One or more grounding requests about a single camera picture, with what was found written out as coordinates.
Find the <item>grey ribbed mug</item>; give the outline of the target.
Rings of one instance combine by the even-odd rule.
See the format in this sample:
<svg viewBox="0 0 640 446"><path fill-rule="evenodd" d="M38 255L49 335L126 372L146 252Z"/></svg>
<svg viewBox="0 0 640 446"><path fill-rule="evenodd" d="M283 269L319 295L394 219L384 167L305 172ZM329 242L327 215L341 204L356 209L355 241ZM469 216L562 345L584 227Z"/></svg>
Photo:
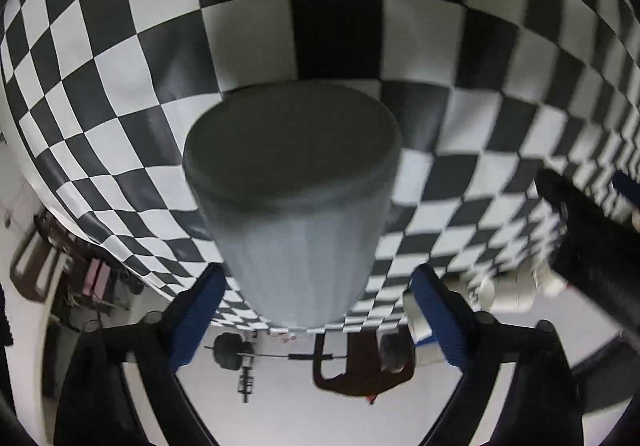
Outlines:
<svg viewBox="0 0 640 446"><path fill-rule="evenodd" d="M367 286L401 134L377 99L283 82L227 94L188 132L183 170L244 299L270 323L319 328Z"/></svg>

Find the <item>dark wooden chair by doorway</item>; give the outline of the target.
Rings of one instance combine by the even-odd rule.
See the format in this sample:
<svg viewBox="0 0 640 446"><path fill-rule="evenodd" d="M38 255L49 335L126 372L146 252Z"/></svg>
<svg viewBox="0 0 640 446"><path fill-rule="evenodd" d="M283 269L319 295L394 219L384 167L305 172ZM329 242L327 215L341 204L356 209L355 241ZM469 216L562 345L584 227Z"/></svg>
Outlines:
<svg viewBox="0 0 640 446"><path fill-rule="evenodd" d="M10 266L12 284L27 301L46 301L54 276L64 269L67 255L62 236L64 229L49 212L34 216L32 229L14 253Z"/></svg>

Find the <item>white paper cup middle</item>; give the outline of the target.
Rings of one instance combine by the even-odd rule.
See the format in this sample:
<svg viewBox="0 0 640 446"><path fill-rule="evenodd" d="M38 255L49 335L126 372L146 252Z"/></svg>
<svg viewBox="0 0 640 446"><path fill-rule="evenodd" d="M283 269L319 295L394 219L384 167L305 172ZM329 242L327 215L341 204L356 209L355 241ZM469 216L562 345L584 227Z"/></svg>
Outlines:
<svg viewBox="0 0 640 446"><path fill-rule="evenodd" d="M525 313L534 305L537 285L529 273L486 278L475 291L477 303L491 313Z"/></svg>

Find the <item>pink padded equipment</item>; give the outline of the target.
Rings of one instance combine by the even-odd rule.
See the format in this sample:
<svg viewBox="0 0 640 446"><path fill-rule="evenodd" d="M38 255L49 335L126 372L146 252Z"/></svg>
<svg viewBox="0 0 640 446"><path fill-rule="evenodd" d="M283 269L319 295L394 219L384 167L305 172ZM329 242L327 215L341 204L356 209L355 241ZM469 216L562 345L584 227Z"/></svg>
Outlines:
<svg viewBox="0 0 640 446"><path fill-rule="evenodd" d="M92 259L82 284L82 294L102 300L110 277L111 267L104 261Z"/></svg>

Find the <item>black white checkered tablecloth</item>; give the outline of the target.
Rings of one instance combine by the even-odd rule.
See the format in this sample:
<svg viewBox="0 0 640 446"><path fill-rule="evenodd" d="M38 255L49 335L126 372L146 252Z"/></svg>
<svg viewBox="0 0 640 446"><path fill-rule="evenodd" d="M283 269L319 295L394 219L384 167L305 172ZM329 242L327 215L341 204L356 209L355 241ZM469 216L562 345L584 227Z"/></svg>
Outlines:
<svg viewBox="0 0 640 446"><path fill-rule="evenodd" d="M214 321L388 329L421 263L477 279L639 172L639 0L1 0L2 127L44 205Z"/></svg>

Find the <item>dark wooden chair at table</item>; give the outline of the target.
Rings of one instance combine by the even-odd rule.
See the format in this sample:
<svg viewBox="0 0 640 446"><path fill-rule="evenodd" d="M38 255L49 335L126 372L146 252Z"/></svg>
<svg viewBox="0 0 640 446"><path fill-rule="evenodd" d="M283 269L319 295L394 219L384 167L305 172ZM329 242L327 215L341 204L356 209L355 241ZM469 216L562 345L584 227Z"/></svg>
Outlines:
<svg viewBox="0 0 640 446"><path fill-rule="evenodd" d="M401 328L397 336L400 357L404 360L398 371L385 370L382 365L378 335L374 330L349 333L347 336L346 367L343 374L326 378L322 374L324 342L326 336L317 334L312 354L312 380L322 391L348 397L364 397L369 404L396 386L409 381L414 375L414 346L407 328Z"/></svg>

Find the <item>white printed paper cup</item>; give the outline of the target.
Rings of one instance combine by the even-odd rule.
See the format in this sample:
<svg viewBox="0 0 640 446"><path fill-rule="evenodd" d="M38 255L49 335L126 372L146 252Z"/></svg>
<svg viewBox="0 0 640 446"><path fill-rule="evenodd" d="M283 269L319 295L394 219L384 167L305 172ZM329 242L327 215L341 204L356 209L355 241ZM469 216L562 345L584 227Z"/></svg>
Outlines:
<svg viewBox="0 0 640 446"><path fill-rule="evenodd" d="M537 289L546 298L557 298L567 289L567 281L549 266L541 264L534 273Z"/></svg>

